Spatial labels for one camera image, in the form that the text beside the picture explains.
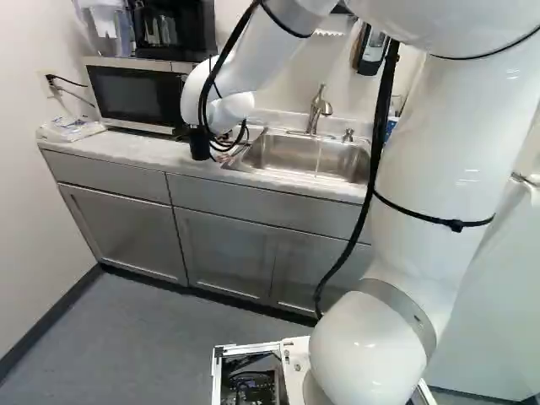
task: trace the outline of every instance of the power cord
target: power cord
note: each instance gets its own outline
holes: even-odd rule
[[[370,160],[370,178],[368,180],[367,191],[365,193],[364,204],[360,210],[360,215],[354,226],[353,233],[349,238],[345,249],[340,257],[336,260],[332,268],[324,275],[319,284],[315,288],[313,301],[315,304],[315,313],[317,319],[322,318],[321,312],[321,295],[330,278],[338,272],[342,265],[347,261],[353,252],[356,242],[365,225],[365,220],[370,209],[371,199],[375,190],[375,180],[379,162],[381,161],[382,147],[384,145],[386,124],[388,122],[388,109],[392,98],[392,86],[394,83],[394,73],[396,71],[397,61],[399,59],[399,41],[391,40],[386,54],[386,62],[381,77],[381,85],[379,86],[379,94],[377,95],[377,104],[375,106],[375,117],[373,121],[373,135],[371,139],[371,160]]]
[[[62,76],[57,76],[56,74],[46,74],[45,75],[45,78],[47,79],[47,81],[49,82],[49,85],[50,86],[54,86],[54,79],[57,78],[58,80],[63,80],[64,82],[66,83],[70,83],[70,84],[73,84],[74,86],[78,86],[78,87],[88,87],[86,84],[81,84],[81,83],[77,83],[77,82],[73,82],[72,80],[69,80],[68,78],[63,78]]]
[[[74,93],[73,91],[69,91],[68,89],[64,89],[62,86],[59,86],[57,84],[53,84],[52,85],[52,88],[55,90],[55,91],[63,91],[64,93],[68,93],[69,95],[72,95],[73,97],[83,101],[84,103],[92,106],[95,108],[95,104],[89,102],[88,100],[86,100],[84,97],[81,97],[80,95],[78,95],[77,93]]]

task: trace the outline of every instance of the microwave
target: microwave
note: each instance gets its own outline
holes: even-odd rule
[[[130,57],[85,57],[83,62],[106,126],[172,135],[184,125],[180,97],[196,63]]]

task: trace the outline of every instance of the faucet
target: faucet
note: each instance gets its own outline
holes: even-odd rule
[[[322,98],[322,92],[325,87],[325,84],[321,84],[319,91],[317,91],[317,94],[311,101],[310,118],[305,129],[305,133],[309,133],[310,135],[317,134],[317,124],[321,116],[331,116],[333,114],[332,104]]]

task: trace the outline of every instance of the baseboard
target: baseboard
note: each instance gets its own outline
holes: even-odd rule
[[[220,304],[234,306],[235,308],[255,312],[260,315],[271,316],[272,318],[278,318],[283,321],[297,323],[306,327],[315,327],[315,324],[317,323],[317,320],[311,316],[305,316],[297,314],[295,312],[289,312],[287,310],[280,310],[279,308],[272,308],[270,306],[258,304],[256,302],[241,300],[239,298],[231,297],[229,295],[223,295],[207,291],[206,289],[183,287],[169,281],[152,278],[150,276],[145,276],[139,273],[133,273],[119,267],[109,266],[105,264],[102,264],[101,266],[106,273],[114,274],[115,276],[136,281],[138,283],[150,285],[158,289],[166,289],[167,291],[172,291],[183,295],[193,295],[204,300],[210,300],[213,302],[218,302]]]
[[[443,394],[450,394],[454,397],[462,397],[462,398],[469,398],[476,402],[486,402],[489,404],[499,404],[499,405],[516,405],[516,404],[524,404],[524,405],[537,405],[536,398],[535,397],[529,397],[527,399],[524,399],[523,401],[511,401],[510,399],[502,399],[502,398],[495,398],[495,397],[488,397],[485,395],[478,395],[478,394],[471,394],[469,392],[462,392],[462,391],[455,391],[455,390],[449,390],[446,388],[440,388],[438,386],[429,386],[429,389],[431,392],[440,392]]]
[[[11,370],[34,347],[54,324],[103,274],[100,265],[93,266],[44,316],[0,359],[0,386]]]

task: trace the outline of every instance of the coffee maker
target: coffee maker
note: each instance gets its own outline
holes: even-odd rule
[[[202,62],[218,53],[213,0],[128,0],[135,56]]]

